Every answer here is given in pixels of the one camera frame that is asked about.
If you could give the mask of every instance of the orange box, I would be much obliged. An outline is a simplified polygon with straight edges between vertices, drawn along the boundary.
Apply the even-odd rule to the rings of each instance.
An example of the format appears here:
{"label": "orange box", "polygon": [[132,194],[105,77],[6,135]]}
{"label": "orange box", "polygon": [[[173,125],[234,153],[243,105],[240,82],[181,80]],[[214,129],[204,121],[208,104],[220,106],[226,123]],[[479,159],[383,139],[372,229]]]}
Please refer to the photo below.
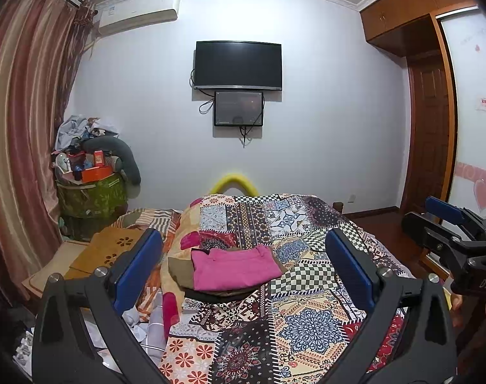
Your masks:
{"label": "orange box", "polygon": [[106,163],[104,162],[104,153],[102,150],[96,150],[93,152],[93,160],[95,167],[106,165]]}
{"label": "orange box", "polygon": [[88,183],[107,178],[112,173],[113,170],[111,169],[111,166],[91,167],[90,169],[83,170],[81,172],[81,177],[83,183]]}

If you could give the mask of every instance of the white wall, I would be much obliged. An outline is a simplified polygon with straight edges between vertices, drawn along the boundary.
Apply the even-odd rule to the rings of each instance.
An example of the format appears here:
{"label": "white wall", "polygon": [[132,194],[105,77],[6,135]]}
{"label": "white wall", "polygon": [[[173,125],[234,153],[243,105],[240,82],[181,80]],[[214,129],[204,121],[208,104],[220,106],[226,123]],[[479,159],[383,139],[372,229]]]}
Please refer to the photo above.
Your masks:
{"label": "white wall", "polygon": [[[282,93],[265,94],[262,134],[214,132],[188,84],[197,40],[282,44]],[[314,194],[345,212],[393,206],[405,143],[402,67],[365,42],[358,12],[324,0],[181,0],[175,22],[99,40],[73,108],[113,121],[142,174],[130,206],[185,208],[229,172],[262,195]]]}

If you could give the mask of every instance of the brown curtain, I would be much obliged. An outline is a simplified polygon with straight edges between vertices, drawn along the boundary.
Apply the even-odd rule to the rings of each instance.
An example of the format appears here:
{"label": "brown curtain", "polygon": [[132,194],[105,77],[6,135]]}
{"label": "brown curtain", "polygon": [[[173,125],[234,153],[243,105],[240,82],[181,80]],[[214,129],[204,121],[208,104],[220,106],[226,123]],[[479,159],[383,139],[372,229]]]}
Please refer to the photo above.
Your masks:
{"label": "brown curtain", "polygon": [[62,70],[60,72],[61,81],[58,85],[58,103],[54,117],[54,126],[58,127],[63,122],[63,113],[69,102],[70,91],[72,84],[76,77],[77,68],[80,65],[81,54],[85,47],[88,35],[93,27],[93,3],[85,1],[80,8],[77,9],[76,16],[70,28],[67,48],[65,52],[64,62],[62,63]]}
{"label": "brown curtain", "polygon": [[66,64],[77,68],[77,12],[65,0],[8,0],[0,13],[0,278],[4,268],[23,294],[61,243],[50,152],[75,77]]}

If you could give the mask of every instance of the blue gripper pad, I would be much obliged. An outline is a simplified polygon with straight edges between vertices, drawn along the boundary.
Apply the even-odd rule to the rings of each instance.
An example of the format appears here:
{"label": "blue gripper pad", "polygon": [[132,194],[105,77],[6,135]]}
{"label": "blue gripper pad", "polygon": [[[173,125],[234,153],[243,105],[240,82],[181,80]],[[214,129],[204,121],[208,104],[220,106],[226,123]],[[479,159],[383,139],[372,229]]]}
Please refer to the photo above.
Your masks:
{"label": "blue gripper pad", "polygon": [[144,245],[142,245],[139,252],[116,282],[116,298],[113,302],[113,307],[120,316],[125,310],[129,310],[134,306],[150,272],[161,256],[163,245],[161,234],[157,230],[147,231],[139,240],[145,241]]}
{"label": "blue gripper pad", "polygon": [[459,208],[433,196],[426,198],[425,208],[430,214],[438,216],[453,225],[461,225],[465,222],[464,216]]}
{"label": "blue gripper pad", "polygon": [[372,259],[357,250],[339,228],[328,232],[325,248],[354,305],[367,313],[372,312],[379,288],[377,267]]}

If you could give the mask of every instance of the wall-mounted television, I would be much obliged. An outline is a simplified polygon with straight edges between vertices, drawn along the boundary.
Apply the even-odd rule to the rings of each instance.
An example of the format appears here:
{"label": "wall-mounted television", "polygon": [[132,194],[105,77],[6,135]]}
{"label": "wall-mounted television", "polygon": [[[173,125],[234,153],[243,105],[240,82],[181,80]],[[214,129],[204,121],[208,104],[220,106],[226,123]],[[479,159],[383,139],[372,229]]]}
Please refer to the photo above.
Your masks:
{"label": "wall-mounted television", "polygon": [[282,90],[282,45],[197,42],[194,88]]}

